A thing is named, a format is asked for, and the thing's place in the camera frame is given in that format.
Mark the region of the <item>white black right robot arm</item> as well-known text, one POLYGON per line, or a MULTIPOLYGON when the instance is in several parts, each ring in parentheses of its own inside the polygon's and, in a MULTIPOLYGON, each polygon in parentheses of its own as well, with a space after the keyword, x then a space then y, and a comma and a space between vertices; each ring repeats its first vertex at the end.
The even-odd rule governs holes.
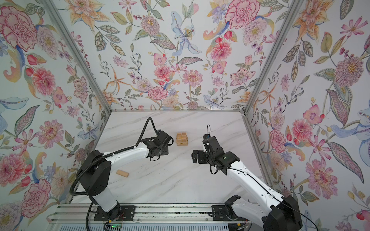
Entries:
POLYGON ((232 152, 225 152, 215 136, 203 135, 203 150, 191 154, 195 164, 208 164, 216 172, 233 179, 256 202, 242 201, 241 196, 229 198, 221 210, 222 217, 229 220, 244 218, 265 231, 299 231, 303 227, 298 202, 284 197, 251 173, 232 152))

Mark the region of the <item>wood arch block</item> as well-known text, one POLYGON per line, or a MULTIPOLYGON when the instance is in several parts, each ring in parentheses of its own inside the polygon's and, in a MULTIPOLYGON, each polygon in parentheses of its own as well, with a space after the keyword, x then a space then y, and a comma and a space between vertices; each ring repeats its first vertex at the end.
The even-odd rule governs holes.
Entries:
POLYGON ((182 139, 182 143, 181 144, 183 146, 187 146, 188 145, 188 138, 182 139))
POLYGON ((177 138, 176 139, 176 144, 178 145, 178 146, 182 146, 182 138, 177 138))

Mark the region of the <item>numbered long wood block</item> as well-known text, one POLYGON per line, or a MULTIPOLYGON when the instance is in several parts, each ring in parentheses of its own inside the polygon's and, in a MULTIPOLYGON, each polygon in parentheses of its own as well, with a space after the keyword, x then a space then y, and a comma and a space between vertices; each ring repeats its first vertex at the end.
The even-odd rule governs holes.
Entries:
POLYGON ((177 133, 176 139, 177 140, 186 140, 188 138, 186 132, 179 132, 177 133))

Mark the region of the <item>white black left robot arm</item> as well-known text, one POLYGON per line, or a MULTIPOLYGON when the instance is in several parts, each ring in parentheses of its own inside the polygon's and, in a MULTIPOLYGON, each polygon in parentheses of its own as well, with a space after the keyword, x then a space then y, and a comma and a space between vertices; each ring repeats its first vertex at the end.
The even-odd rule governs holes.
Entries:
POLYGON ((112 172, 141 159, 154 161, 169 154, 169 146, 173 138, 162 130, 157 130, 154 137, 139 138, 134 146, 114 152, 101 153, 92 151, 79 169, 76 179, 71 185, 73 196, 86 195, 90 201, 103 210, 106 217, 116 219, 123 214, 119 202, 108 188, 112 172))

